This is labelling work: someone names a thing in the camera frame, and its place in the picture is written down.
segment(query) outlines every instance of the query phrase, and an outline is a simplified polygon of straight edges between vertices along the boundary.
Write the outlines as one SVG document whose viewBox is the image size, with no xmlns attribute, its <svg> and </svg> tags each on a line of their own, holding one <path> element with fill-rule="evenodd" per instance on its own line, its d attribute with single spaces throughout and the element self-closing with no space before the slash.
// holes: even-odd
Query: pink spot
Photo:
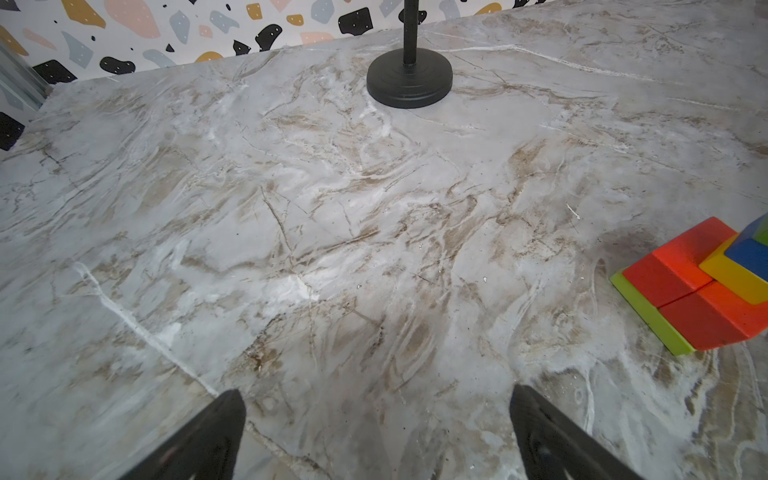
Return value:
<svg viewBox="0 0 768 480">
<path fill-rule="evenodd" d="M 272 5 L 275 5 L 275 8 L 277 8 L 278 12 L 282 12 L 283 9 L 290 3 L 290 0 L 270 0 L 270 2 L 272 2 Z"/>
<path fill-rule="evenodd" d="M 157 38 L 160 30 L 144 0 L 104 0 L 107 13 L 117 23 L 142 38 Z"/>
<path fill-rule="evenodd" d="M 24 38 L 26 38 L 27 40 L 32 40 L 34 43 L 39 43 L 40 45 L 42 45 L 44 47 L 50 48 L 51 50 L 55 50 L 56 49 L 56 45 L 53 45 L 51 42 L 49 42 L 45 38 L 41 37 L 40 35 L 34 33 L 29 28 L 24 28 L 22 30 L 22 34 L 24 35 Z"/>
<path fill-rule="evenodd" d="M 333 35 L 325 33 L 324 31 L 302 31 L 301 42 L 304 45 L 317 43 L 318 41 L 333 40 Z"/>
</svg>

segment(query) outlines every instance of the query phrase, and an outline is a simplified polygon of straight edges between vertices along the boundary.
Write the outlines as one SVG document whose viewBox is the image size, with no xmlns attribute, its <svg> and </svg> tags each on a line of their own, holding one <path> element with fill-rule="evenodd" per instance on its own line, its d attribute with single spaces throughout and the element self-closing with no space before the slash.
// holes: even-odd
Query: colorful block stack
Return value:
<svg viewBox="0 0 768 480">
<path fill-rule="evenodd" d="M 611 277 L 674 355 L 768 328 L 768 214 L 742 233 L 715 217 Z"/>
</svg>

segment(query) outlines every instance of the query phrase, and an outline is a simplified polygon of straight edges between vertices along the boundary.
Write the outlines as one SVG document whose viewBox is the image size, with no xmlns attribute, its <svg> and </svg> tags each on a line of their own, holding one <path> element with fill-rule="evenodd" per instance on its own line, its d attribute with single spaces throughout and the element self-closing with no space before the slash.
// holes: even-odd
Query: green block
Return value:
<svg viewBox="0 0 768 480">
<path fill-rule="evenodd" d="M 643 294 L 638 292 L 634 285 L 629 283 L 629 280 L 624 278 L 624 275 L 621 274 L 622 271 L 619 270 L 611 277 L 611 283 L 632 305 L 632 308 L 640 315 L 640 318 L 654 331 L 670 353 L 676 356 L 695 352 L 696 349 L 680 335 L 680 332 L 670 325 L 667 319 L 659 313 L 659 310 L 651 305 Z"/>
<path fill-rule="evenodd" d="M 757 226 L 752 238 L 768 247 L 768 214 L 763 215 L 763 221 Z"/>
</svg>

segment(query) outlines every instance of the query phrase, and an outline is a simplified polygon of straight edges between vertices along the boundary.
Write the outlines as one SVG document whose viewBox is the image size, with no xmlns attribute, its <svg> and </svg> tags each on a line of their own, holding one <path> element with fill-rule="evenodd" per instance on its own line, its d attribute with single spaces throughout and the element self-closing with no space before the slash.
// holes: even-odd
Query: black spot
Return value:
<svg viewBox="0 0 768 480">
<path fill-rule="evenodd" d="M 119 61 L 116 58 L 104 57 L 98 62 L 101 70 L 108 71 L 118 75 L 133 73 L 136 71 L 136 65 L 132 61 Z"/>
<path fill-rule="evenodd" d="M 43 80 L 51 85 L 57 83 L 69 83 L 70 81 L 78 79 L 72 72 L 67 70 L 64 65 L 58 63 L 58 60 L 49 60 L 40 65 L 35 65 L 32 68 L 38 72 L 38 75 L 43 77 Z"/>
<path fill-rule="evenodd" d="M 24 133 L 24 125 L 0 112 L 0 148 L 5 151 L 11 150 L 22 133 Z"/>
<path fill-rule="evenodd" d="M 235 51 L 235 55 L 245 55 L 250 51 L 250 47 L 242 42 L 235 40 L 232 44 L 232 49 Z"/>
<path fill-rule="evenodd" d="M 402 23 L 405 23 L 406 22 L 406 10 L 405 9 L 401 10 L 400 11 L 400 15 L 397 15 L 397 18 L 399 18 L 399 20 Z M 426 10 L 419 10 L 419 25 L 421 25 L 422 22 L 425 21 L 426 19 L 427 19 L 427 11 Z"/>
<path fill-rule="evenodd" d="M 10 10 L 11 12 L 18 12 L 18 7 L 14 0 L 0 0 L 0 10 Z"/>
<path fill-rule="evenodd" d="M 368 7 L 339 17 L 339 31 L 342 33 L 362 35 L 371 28 L 373 28 L 373 23 L 371 22 L 371 11 Z"/>
<path fill-rule="evenodd" d="M 267 25 L 256 35 L 256 43 L 259 44 L 259 51 L 267 51 L 272 48 L 275 38 L 283 33 L 283 28 L 279 25 Z"/>
</svg>

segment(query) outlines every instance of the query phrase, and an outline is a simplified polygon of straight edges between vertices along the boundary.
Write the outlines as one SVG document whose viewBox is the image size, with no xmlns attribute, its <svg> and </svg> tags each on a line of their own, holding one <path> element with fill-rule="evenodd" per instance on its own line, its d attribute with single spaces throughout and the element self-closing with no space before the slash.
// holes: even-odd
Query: orange spot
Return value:
<svg viewBox="0 0 768 480">
<path fill-rule="evenodd" d="M 502 10 L 501 4 L 497 2 L 489 3 L 485 7 L 480 8 L 475 15 L 482 15 L 484 13 L 500 12 Z"/>
<path fill-rule="evenodd" d="M 245 6 L 248 11 L 248 16 L 253 20 L 261 20 L 261 5 L 258 3 L 251 3 Z"/>
<path fill-rule="evenodd" d="M 221 53 L 216 53 L 215 51 L 207 51 L 203 53 L 201 56 L 197 57 L 197 60 L 195 62 L 199 61 L 209 61 L 209 60 L 218 60 L 219 58 L 223 58 Z"/>
<path fill-rule="evenodd" d="M 13 35 L 11 35 L 11 32 L 8 30 L 5 30 L 5 27 L 0 26 L 0 38 L 5 42 L 5 44 L 10 48 L 11 50 L 15 51 L 19 55 L 24 55 L 25 57 L 29 55 L 29 53 L 22 47 L 22 44 L 18 43 L 15 38 L 13 38 Z"/>
<path fill-rule="evenodd" d="M 301 15 L 288 15 L 286 17 L 286 20 L 291 25 L 295 25 L 297 27 L 300 27 L 301 25 L 304 25 L 304 17 Z"/>
<path fill-rule="evenodd" d="M 333 40 L 333 35 L 324 31 L 302 31 L 301 42 L 304 45 L 317 43 L 319 41 Z"/>
<path fill-rule="evenodd" d="M 106 28 L 107 22 L 85 0 L 61 0 L 70 20 Z"/>
<path fill-rule="evenodd" d="M 128 27 L 136 35 L 142 38 L 160 36 L 152 11 L 144 0 L 104 0 L 104 8 L 117 23 Z"/>
<path fill-rule="evenodd" d="M 42 45 L 42 46 L 44 46 L 44 47 L 48 47 L 48 48 L 50 48 L 51 50 L 55 50 L 55 49 L 56 49 L 56 45 L 53 45 L 53 44 L 52 44 L 51 42 L 49 42 L 49 41 L 48 41 L 46 38 L 43 38 L 42 36 L 40 36 L 40 35 L 38 35 L 38 34 L 34 33 L 34 32 L 33 32 L 32 30 L 30 30 L 29 28 L 24 28 L 24 29 L 22 30 L 22 34 L 24 34 L 24 38 L 26 38 L 27 40 L 31 40 L 31 41 L 33 41 L 34 43 L 38 43 L 38 44 L 40 44 L 40 45 Z"/>
<path fill-rule="evenodd" d="M 270 0 L 278 12 L 282 12 L 288 6 L 290 0 Z"/>
</svg>

